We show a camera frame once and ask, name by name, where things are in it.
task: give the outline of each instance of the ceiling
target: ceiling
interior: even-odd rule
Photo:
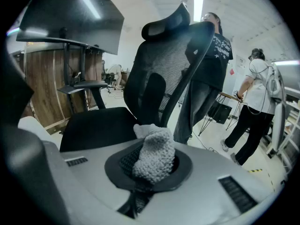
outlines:
[[[184,1],[193,17],[194,0],[152,0],[161,17],[167,17]],[[262,48],[266,60],[300,58],[293,37],[269,0],[204,0],[202,14],[216,13],[224,36],[240,40],[249,49]]]

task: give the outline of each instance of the floor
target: floor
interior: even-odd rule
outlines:
[[[126,107],[123,99],[123,92],[120,90],[111,90],[111,93],[109,94],[107,90],[104,89],[101,91],[101,95],[107,108],[120,106]],[[179,113],[180,108],[176,106],[168,122],[168,128],[172,132],[175,129]],[[232,154],[233,152],[237,153],[248,138],[248,134],[245,133],[239,139],[234,148],[229,149],[228,152],[224,152],[220,145],[220,141],[226,138],[231,133],[235,125],[233,125],[226,131],[229,120],[227,120],[225,124],[219,124],[215,121],[212,121],[209,126],[200,134],[200,136],[198,136],[203,123],[204,120],[200,121],[194,126],[193,138],[189,139],[187,143],[189,146],[197,147],[200,149],[208,149],[212,152],[219,153],[227,159],[230,159],[230,154]],[[60,144],[62,135],[60,135],[59,133],[55,133],[52,135],[52,137],[55,139],[57,144]],[[264,145],[261,144],[255,151],[255,153],[246,161],[246,163],[242,167],[248,171],[262,169],[262,171],[259,172],[251,172],[251,175],[256,176],[271,190],[277,191],[278,189],[281,189],[280,182],[285,178],[285,169],[280,159],[277,156],[274,156],[272,159],[270,159],[263,151],[263,147]]]

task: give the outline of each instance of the person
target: person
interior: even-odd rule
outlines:
[[[222,91],[227,63],[233,59],[231,44],[222,35],[220,18],[214,13],[207,13],[202,21],[212,22],[215,34],[189,83],[175,127],[174,140],[183,144],[187,144],[193,126],[203,119]]]
[[[236,127],[228,138],[221,141],[224,151],[233,148],[244,132],[250,128],[249,137],[244,146],[231,158],[239,165],[243,165],[257,149],[260,139],[271,123],[275,112],[275,101],[269,96],[266,85],[268,82],[268,70],[271,65],[265,62],[262,49],[253,49],[249,56],[250,65],[246,78],[243,81],[237,96],[245,105],[240,112],[240,118]]]
[[[114,87],[117,90],[122,89],[120,87],[120,82],[122,79],[121,69],[122,69],[122,66],[120,64],[113,64],[113,66],[107,72],[109,74],[111,74],[111,73],[114,74],[114,79],[116,79],[116,81],[112,83],[112,87]]]

